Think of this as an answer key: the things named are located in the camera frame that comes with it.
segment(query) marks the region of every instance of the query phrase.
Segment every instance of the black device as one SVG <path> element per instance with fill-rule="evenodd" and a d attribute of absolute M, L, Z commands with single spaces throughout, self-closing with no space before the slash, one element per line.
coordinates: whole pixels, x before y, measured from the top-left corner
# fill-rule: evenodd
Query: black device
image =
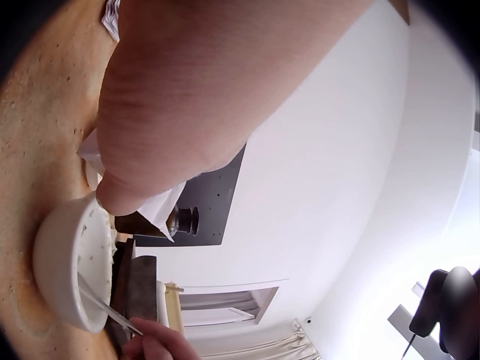
<path fill-rule="evenodd" d="M 420 300 L 420 304 L 415 312 L 415 315 L 410 322 L 408 327 L 411 332 L 413 332 L 413 337 L 408 344 L 407 349 L 405 350 L 403 356 L 405 356 L 407 350 L 413 342 L 415 336 L 427 337 L 432 333 L 432 330 L 435 328 L 435 325 L 440 321 L 442 316 L 441 307 L 442 303 L 442 289 L 444 282 L 448 276 L 449 272 L 445 270 L 435 270 L 430 274 L 430 277 L 425 287 L 425 291 Z M 480 291 L 479 288 L 479 271 L 473 275 L 475 285 L 477 286 L 477 295 Z M 440 329 L 440 349 L 448 354 L 448 350 L 445 346 L 445 343 L 442 339 L 442 329 Z M 471 356 L 465 360 L 478 360 L 479 359 L 479 345 L 476 346 L 475 351 Z"/>

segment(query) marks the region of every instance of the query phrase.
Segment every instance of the white curtain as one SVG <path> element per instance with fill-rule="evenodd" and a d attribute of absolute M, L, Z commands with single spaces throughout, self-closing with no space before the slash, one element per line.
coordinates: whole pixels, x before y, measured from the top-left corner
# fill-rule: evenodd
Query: white curtain
<path fill-rule="evenodd" d="M 299 323 L 295 332 L 282 339 L 249 348 L 203 355 L 203 360 L 322 360 Z"/>

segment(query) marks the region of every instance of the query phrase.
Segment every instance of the countertop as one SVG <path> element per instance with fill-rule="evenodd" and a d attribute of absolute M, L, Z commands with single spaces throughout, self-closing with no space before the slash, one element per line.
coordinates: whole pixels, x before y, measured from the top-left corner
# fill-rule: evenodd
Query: countertop
<path fill-rule="evenodd" d="M 35 233 L 57 204 L 88 193 L 76 151 L 93 129 L 115 42 L 104 2 L 63 6 L 0 88 L 0 324 L 21 359 L 116 359 L 105 332 L 62 323 L 32 274 Z"/>

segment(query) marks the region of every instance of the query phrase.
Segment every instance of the finger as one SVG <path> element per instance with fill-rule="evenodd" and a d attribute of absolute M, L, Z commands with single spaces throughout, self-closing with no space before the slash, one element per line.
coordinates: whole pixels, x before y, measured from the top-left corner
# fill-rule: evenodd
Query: finger
<path fill-rule="evenodd" d="M 131 214 L 146 201 L 146 198 L 130 191 L 108 172 L 105 172 L 97 187 L 96 198 L 100 205 L 114 216 Z"/>
<path fill-rule="evenodd" d="M 134 336 L 128 343 L 126 343 L 122 351 L 125 355 L 131 358 L 137 358 L 142 355 L 143 344 L 141 336 Z"/>
<path fill-rule="evenodd" d="M 145 360 L 173 360 L 169 351 L 153 336 L 145 335 L 142 338 Z"/>
<path fill-rule="evenodd" d="M 190 343 L 178 332 L 155 321 L 132 318 L 130 321 L 145 335 L 162 343 L 175 360 L 200 360 Z"/>

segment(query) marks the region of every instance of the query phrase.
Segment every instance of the white bowl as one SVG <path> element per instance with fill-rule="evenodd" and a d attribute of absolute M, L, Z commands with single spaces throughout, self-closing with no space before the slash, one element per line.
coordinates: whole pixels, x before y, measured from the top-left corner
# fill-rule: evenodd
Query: white bowl
<path fill-rule="evenodd" d="M 35 280 L 63 321 L 94 334 L 103 329 L 107 315 L 80 294 L 77 271 L 108 304 L 111 267 L 110 222 L 95 192 L 55 208 L 40 226 L 33 249 Z"/>

